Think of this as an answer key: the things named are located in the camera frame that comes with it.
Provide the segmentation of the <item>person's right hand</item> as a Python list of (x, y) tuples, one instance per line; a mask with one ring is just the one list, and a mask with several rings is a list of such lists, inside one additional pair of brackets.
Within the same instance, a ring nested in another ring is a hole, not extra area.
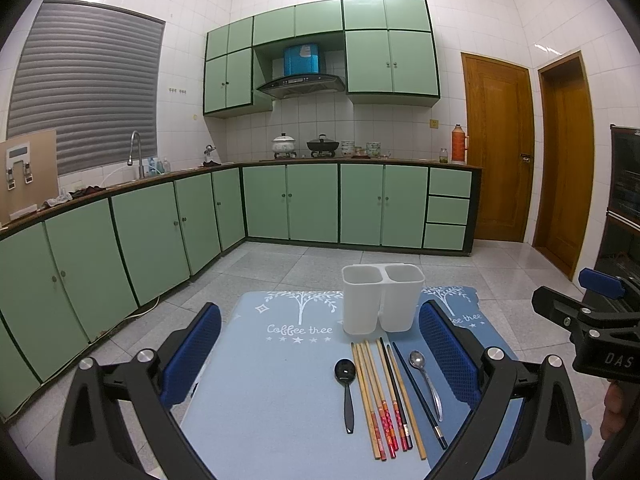
[(600, 436), (603, 440), (608, 440), (618, 434), (624, 428), (626, 422), (623, 414), (624, 393), (616, 382), (611, 382), (608, 385), (603, 405), (604, 413), (600, 426)]

